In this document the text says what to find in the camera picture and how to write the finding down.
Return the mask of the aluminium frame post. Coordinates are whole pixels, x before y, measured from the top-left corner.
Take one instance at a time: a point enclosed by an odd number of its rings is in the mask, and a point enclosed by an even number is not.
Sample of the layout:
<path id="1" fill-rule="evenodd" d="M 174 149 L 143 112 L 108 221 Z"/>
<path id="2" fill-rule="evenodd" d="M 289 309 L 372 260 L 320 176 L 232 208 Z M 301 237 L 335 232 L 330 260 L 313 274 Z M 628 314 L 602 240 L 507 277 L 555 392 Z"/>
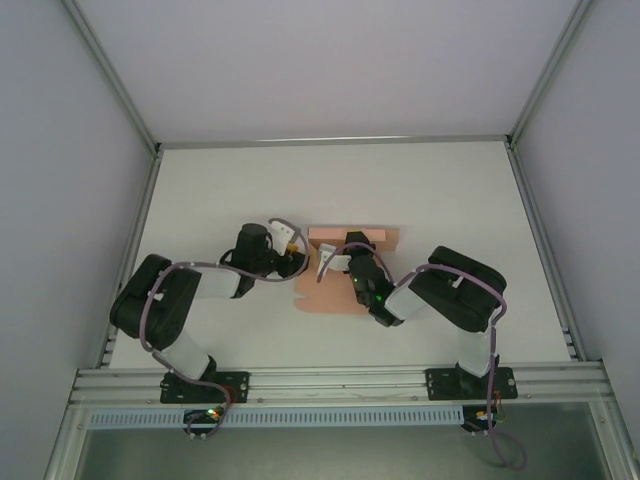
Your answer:
<path id="1" fill-rule="evenodd" d="M 525 134 L 598 2 L 599 0 L 575 0 L 569 17 L 564 23 L 519 116 L 510 133 L 506 136 L 510 148 L 514 148 Z"/>
<path id="2" fill-rule="evenodd" d="M 65 10 L 74 28 L 77 30 L 89 54 L 96 63 L 102 77 L 112 90 L 119 102 L 124 114 L 133 127 L 138 138 L 153 158 L 158 156 L 158 142 L 151 133 L 150 128 L 136 107 L 121 76 L 118 74 L 113 62 L 109 58 L 101 40 L 91 25 L 86 13 L 82 9 L 79 0 L 58 0 Z"/>

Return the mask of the aluminium frame leg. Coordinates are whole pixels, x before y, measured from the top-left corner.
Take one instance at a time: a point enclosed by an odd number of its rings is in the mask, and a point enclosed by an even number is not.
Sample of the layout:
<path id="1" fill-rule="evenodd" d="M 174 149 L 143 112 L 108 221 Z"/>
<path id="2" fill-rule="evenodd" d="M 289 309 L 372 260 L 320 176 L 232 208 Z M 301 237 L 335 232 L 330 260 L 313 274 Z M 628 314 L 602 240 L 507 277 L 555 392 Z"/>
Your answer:
<path id="1" fill-rule="evenodd" d="M 589 403 L 597 437 L 612 480 L 640 480 L 640 460 L 615 401 Z"/>
<path id="2" fill-rule="evenodd" d="M 66 409 L 44 480 L 75 480 L 90 419 L 91 411 L 87 408 Z"/>

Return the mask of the circuit board with lit LEDs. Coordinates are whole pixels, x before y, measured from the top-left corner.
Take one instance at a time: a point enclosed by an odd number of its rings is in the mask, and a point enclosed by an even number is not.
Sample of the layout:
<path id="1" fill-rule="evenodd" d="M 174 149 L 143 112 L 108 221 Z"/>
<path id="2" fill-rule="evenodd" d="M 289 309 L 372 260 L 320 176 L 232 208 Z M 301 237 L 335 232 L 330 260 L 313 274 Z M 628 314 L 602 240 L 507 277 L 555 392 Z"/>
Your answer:
<path id="1" fill-rule="evenodd" d="M 186 410 L 183 415 L 185 425 L 217 425 L 225 415 L 224 407 Z"/>

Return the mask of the pink cardboard box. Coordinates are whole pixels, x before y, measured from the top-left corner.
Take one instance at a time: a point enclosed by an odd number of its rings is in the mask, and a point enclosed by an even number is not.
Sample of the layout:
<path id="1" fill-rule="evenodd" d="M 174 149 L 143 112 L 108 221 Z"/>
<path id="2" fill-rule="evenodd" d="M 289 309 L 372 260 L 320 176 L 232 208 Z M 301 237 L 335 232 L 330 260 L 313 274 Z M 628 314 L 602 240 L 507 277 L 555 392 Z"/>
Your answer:
<path id="1" fill-rule="evenodd" d="M 318 248 L 322 244 L 342 246 L 347 233 L 351 231 L 362 231 L 380 254 L 394 252 L 400 239 L 400 229 L 390 226 L 314 225 L 308 227 L 310 266 L 295 279 L 294 285 L 298 295 L 294 305 L 298 310 L 310 314 L 367 315 L 366 307 L 356 300 L 351 279 L 347 273 L 329 269 L 322 281 L 317 282 L 320 263 Z"/>

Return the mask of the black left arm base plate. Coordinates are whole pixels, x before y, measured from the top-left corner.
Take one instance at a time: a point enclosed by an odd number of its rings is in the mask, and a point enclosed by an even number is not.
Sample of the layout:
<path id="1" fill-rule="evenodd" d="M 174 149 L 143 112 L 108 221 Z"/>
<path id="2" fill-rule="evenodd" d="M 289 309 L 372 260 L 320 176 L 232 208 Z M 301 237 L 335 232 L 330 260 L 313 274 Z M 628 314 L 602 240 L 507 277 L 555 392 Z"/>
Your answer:
<path id="1" fill-rule="evenodd" d="M 218 372 L 212 379 L 228 392 L 232 403 L 246 403 L 249 393 L 250 374 L 246 371 Z M 204 404 L 223 403 L 222 391 L 204 385 L 187 382 L 174 373 L 166 373 L 160 382 L 160 402 L 162 404 Z"/>

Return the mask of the long aluminium mounting rail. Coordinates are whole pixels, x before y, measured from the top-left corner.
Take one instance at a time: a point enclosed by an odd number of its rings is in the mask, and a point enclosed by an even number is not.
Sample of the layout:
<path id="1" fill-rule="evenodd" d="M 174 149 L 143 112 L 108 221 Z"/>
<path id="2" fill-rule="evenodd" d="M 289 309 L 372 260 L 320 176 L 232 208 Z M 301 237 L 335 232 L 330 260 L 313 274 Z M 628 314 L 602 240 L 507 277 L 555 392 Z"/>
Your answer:
<path id="1" fill-rule="evenodd" d="M 519 363 L 511 366 L 516 404 L 611 402 L 613 388 L 600 362 Z M 249 375 L 251 407 L 426 405 L 424 366 L 257 368 Z M 84 369 L 68 404 L 158 407 L 163 369 Z"/>

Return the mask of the aluminium frame crossbar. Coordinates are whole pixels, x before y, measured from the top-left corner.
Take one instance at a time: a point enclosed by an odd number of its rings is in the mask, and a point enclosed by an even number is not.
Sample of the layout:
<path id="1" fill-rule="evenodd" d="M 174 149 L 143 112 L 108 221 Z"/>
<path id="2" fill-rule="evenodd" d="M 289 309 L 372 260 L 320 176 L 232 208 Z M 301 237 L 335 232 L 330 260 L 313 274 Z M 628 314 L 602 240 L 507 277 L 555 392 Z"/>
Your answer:
<path id="1" fill-rule="evenodd" d="M 289 146 L 321 146 L 321 145 L 370 145 L 370 144 L 410 144 L 410 143 L 468 143 L 468 142 L 507 142 L 507 134 L 474 134 L 474 135 L 380 135 L 380 136 L 343 136 L 343 137 L 309 137 L 257 140 L 227 141 L 184 141 L 163 142 L 158 145 L 159 151 L 191 150 L 191 149 L 226 149 L 226 148 L 273 148 Z"/>

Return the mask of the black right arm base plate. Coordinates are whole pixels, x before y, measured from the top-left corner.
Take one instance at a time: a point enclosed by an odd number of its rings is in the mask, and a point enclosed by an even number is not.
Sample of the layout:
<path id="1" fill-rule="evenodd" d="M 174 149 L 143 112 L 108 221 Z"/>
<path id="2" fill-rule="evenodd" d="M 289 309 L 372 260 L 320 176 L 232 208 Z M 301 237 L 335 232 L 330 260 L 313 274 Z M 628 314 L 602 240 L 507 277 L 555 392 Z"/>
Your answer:
<path id="1" fill-rule="evenodd" d="M 489 374 L 476 377 L 458 366 L 431 368 L 425 371 L 427 394 L 430 400 L 484 400 L 489 387 Z M 514 372 L 509 367 L 498 367 L 494 372 L 492 397 L 502 399 L 518 397 Z"/>

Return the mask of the grey metal panel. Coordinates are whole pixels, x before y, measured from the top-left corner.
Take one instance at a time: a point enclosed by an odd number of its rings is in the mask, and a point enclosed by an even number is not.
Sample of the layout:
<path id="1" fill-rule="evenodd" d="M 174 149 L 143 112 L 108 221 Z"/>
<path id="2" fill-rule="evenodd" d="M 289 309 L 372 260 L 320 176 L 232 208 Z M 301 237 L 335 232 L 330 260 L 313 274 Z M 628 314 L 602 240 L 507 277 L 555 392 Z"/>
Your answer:
<path id="1" fill-rule="evenodd" d="M 78 480 L 612 480 L 583 404 L 507 410 L 503 430 L 528 454 L 502 465 L 488 438 L 460 427 L 180 430 L 87 436 Z"/>

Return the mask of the aluminium table side rail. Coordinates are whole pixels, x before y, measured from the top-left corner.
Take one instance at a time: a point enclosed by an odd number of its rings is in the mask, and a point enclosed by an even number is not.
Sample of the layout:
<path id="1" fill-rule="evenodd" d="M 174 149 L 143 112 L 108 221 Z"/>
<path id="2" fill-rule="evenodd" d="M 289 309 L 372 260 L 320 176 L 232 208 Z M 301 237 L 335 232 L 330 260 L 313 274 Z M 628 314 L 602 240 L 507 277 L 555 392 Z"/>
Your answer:
<path id="1" fill-rule="evenodd" d="M 587 355 L 584 342 L 582 341 L 576 324 L 574 312 L 570 305 L 564 283 L 561 279 L 560 271 L 552 251 L 551 243 L 548 238 L 540 210 L 522 161 L 518 156 L 517 149 L 509 136 L 506 137 L 505 149 L 521 201 L 526 212 L 559 322 L 572 341 L 571 345 L 575 351 L 574 357 L 578 361 L 586 361 Z"/>
<path id="2" fill-rule="evenodd" d="M 148 211 L 150 208 L 154 189 L 157 183 L 162 156 L 163 156 L 163 149 L 162 149 L 161 143 L 155 144 L 154 147 L 155 149 L 151 156 L 151 164 L 149 167 L 149 171 L 144 183 L 140 200 L 135 209 L 133 224 L 131 226 L 131 229 L 127 237 L 127 242 L 125 245 L 125 250 L 121 260 L 121 264 L 118 270 L 115 287 L 114 287 L 113 293 L 110 295 L 109 304 L 106 310 L 106 327 L 105 327 L 104 338 L 100 346 L 97 359 L 95 361 L 95 367 L 97 367 L 98 369 L 109 364 L 109 360 L 106 360 L 105 357 L 107 356 L 107 346 L 111 341 L 113 332 L 115 331 L 115 328 L 112 326 L 110 321 L 111 307 L 115 302 L 115 300 L 117 299 L 122 288 L 128 282 L 134 270 L 135 260 L 137 258 L 137 254 L 140 248 L 140 242 L 141 242 L 142 233 L 144 230 L 144 225 L 148 216 Z"/>

